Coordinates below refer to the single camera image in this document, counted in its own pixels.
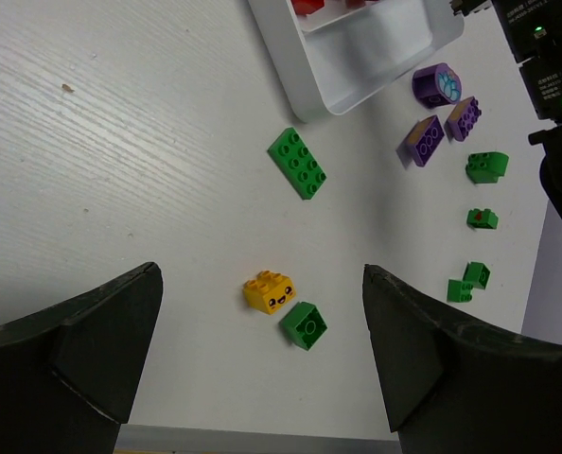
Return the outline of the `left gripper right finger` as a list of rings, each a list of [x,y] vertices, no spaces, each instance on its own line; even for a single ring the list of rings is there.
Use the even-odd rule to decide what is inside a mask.
[[[362,300],[405,453],[562,453],[562,345],[439,302],[377,265]]]

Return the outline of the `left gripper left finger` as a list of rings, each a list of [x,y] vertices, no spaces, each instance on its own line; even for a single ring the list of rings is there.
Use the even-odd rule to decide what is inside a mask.
[[[148,262],[0,325],[0,453],[113,452],[162,298]]]

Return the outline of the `small yellow smiley lego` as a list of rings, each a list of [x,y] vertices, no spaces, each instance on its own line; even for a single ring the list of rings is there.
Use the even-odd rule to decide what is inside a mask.
[[[285,274],[262,271],[244,284],[242,292],[249,307],[272,315],[296,296],[296,287]]]

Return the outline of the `green 2x4 lego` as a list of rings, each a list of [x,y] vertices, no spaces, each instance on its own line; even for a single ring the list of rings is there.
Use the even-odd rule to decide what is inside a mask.
[[[326,175],[294,127],[286,128],[268,153],[302,200],[311,200]]]

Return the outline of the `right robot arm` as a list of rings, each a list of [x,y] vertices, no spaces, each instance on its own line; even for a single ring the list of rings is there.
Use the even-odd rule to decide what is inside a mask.
[[[452,1],[456,15],[466,17],[491,7],[541,120],[555,127],[531,133],[532,146],[543,147],[539,178],[562,220],[562,0]]]

